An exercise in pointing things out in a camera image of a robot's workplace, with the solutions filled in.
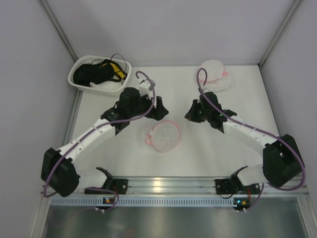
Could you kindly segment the white mesh laundry bag front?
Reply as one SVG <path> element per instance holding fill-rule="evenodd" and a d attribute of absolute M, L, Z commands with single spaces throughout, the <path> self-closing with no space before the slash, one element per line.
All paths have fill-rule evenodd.
<path fill-rule="evenodd" d="M 179 126 L 173 121 L 165 120 L 149 129 L 145 143 L 159 152 L 165 153 L 173 150 L 180 141 Z"/>

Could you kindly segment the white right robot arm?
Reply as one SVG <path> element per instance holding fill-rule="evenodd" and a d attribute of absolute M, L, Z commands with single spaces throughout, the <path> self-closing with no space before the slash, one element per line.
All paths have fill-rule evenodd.
<path fill-rule="evenodd" d="M 206 121 L 212 128 L 238 139 L 261 156 L 258 165 L 244 166 L 232 174 L 232 180 L 238 185 L 268 183 L 281 189 L 305 169 L 292 136 L 276 136 L 241 122 L 235 112 L 222 109 L 213 92 L 193 100 L 185 119 L 196 123 Z"/>

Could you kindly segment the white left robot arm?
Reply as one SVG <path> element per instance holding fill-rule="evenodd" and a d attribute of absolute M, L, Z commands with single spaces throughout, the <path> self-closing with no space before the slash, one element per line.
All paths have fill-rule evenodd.
<path fill-rule="evenodd" d="M 45 182 L 43 196 L 50 196 L 47 193 L 49 187 L 62 197 L 82 188 L 109 192 L 110 173 L 101 167 L 84 171 L 81 163 L 131 121 L 143 117 L 160 121 L 168 113 L 160 96 L 141 94 L 132 87 L 124 89 L 114 106 L 106 110 L 86 132 L 57 150 L 50 148 L 45 152 L 41 170 L 41 179 Z"/>

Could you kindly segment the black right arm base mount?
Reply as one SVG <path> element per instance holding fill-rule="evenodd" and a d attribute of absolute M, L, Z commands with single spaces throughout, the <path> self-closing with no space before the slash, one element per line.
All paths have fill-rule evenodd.
<path fill-rule="evenodd" d="M 215 188 L 217 195 L 258 195 L 261 190 L 259 184 L 244 186 L 231 178 L 216 179 Z"/>

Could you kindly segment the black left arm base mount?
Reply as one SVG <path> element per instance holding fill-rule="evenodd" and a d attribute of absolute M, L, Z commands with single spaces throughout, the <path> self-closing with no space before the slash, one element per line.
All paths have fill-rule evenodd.
<path fill-rule="evenodd" d="M 128 179 L 123 178 L 107 178 L 101 188 L 86 188 L 85 194 L 113 194 L 114 192 L 122 195 L 126 194 L 128 189 Z"/>

